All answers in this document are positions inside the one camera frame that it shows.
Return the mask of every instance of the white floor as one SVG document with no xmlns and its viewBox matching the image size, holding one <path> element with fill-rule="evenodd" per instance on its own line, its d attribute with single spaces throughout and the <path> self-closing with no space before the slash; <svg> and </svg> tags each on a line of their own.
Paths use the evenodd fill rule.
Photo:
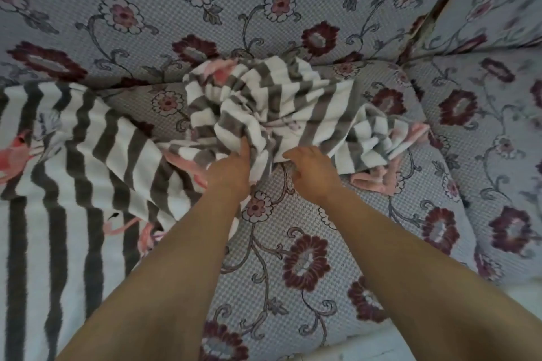
<svg viewBox="0 0 542 361">
<path fill-rule="evenodd" d="M 542 280 L 522 286 L 505 287 L 514 300 L 542 319 Z M 294 361 L 415 361 L 410 349 L 399 332 L 387 330 L 323 348 L 308 355 L 298 356 Z"/>
</svg>

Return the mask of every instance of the floral upholstery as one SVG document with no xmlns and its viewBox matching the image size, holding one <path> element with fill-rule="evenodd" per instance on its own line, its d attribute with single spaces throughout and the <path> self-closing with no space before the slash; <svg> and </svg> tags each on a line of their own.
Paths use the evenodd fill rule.
<svg viewBox="0 0 542 361">
<path fill-rule="evenodd" d="M 443 0 L 410 56 L 542 43 L 542 0 Z"/>
<path fill-rule="evenodd" d="M 218 55 L 396 59 L 437 0 L 0 0 L 0 86 L 179 81 Z"/>
<path fill-rule="evenodd" d="M 319 71 L 323 77 L 363 77 L 364 96 L 375 105 L 412 120 L 425 119 L 416 91 L 394 64 L 343 63 Z M 107 103 L 136 123 L 154 125 L 153 135 L 189 134 L 182 124 L 180 85 L 161 87 L 103 93 L 114 94 Z M 176 113 L 171 113 L 173 98 Z M 325 211 L 293 190 L 292 168 L 278 165 L 241 214 L 226 249 L 202 354 L 222 350 L 229 359 L 273 360 L 390 323 Z M 440 152 L 429 142 L 415 145 L 405 153 L 397 175 L 392 197 L 354 190 L 398 225 L 476 270 L 474 233 Z M 347 177 L 344 183 L 349 186 Z"/>
<path fill-rule="evenodd" d="M 467 207 L 480 273 L 542 276 L 542 55 L 418 59 L 407 72 Z"/>
</svg>

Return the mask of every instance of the patterned fabric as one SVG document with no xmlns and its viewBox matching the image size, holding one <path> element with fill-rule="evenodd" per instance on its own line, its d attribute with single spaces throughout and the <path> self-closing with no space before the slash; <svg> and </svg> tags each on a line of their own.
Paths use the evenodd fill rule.
<svg viewBox="0 0 542 361">
<path fill-rule="evenodd" d="M 52 360 L 198 194 L 78 84 L 1 89 L 0 132 L 0 353 Z"/>
<path fill-rule="evenodd" d="M 542 0 L 443 0 L 411 57 L 542 43 Z"/>
<path fill-rule="evenodd" d="M 436 0 L 0 0 L 0 85 L 180 81 L 207 59 L 395 59 Z"/>
<path fill-rule="evenodd" d="M 408 74 L 457 180 L 485 278 L 542 276 L 540 50 L 419 59 Z"/>
<path fill-rule="evenodd" d="M 364 96 L 373 104 L 390 114 L 425 119 L 415 90 L 394 64 L 367 61 L 318 71 L 322 78 L 362 77 L 368 87 Z M 162 116 L 153 106 L 158 94 L 149 87 L 125 89 L 107 103 L 156 128 L 160 119 L 182 120 L 186 101 L 175 115 Z M 170 124 L 171 134 L 183 135 L 175 125 Z M 207 316 L 202 359 L 216 351 L 224 359 L 277 360 L 390 323 L 333 222 L 293 190 L 292 169 L 290 163 L 278 166 L 241 214 Z M 449 173 L 438 150 L 424 143 L 406 152 L 392 197 L 355 191 L 406 230 L 476 270 L 476 240 Z M 343 182 L 349 186 L 347 178 Z"/>
<path fill-rule="evenodd" d="M 323 79 L 292 55 L 207 61 L 183 79 L 191 140 L 158 146 L 202 191 L 207 167 L 239 151 L 243 136 L 251 147 L 252 183 L 269 177 L 275 163 L 287 161 L 283 153 L 296 146 L 318 146 L 339 174 L 387 166 L 429 126 L 387 116 L 364 97 L 364 81 L 362 75 Z"/>
</svg>

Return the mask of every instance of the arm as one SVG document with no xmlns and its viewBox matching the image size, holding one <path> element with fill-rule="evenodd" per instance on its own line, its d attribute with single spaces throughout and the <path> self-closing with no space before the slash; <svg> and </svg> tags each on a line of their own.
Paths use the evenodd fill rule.
<svg viewBox="0 0 542 361">
<path fill-rule="evenodd" d="M 239 203 L 249 194 L 249 147 L 208 169 L 196 205 L 72 338 L 58 360 L 198 358 L 203 325 Z"/>
<path fill-rule="evenodd" d="M 335 223 L 416 359 L 540 359 L 542 322 L 530 312 L 343 187 L 318 148 L 284 157 L 297 167 L 295 189 Z"/>
</svg>

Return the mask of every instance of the hand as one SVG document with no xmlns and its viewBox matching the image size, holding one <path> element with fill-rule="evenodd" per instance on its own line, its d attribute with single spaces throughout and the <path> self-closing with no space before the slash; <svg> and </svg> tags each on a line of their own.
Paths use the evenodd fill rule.
<svg viewBox="0 0 542 361">
<path fill-rule="evenodd" d="M 250 147 L 246 137 L 241 139 L 239 153 L 232 152 L 225 159 L 215 161 L 207 169 L 207 191 L 217 189 L 222 194 L 232 195 L 237 202 L 250 193 Z"/>
<path fill-rule="evenodd" d="M 318 147 L 294 147 L 282 156 L 294 162 L 296 171 L 292 175 L 292 181 L 305 200 L 323 207 L 330 195 L 342 190 L 339 175 L 331 164 L 331 159 L 324 156 Z"/>
</svg>

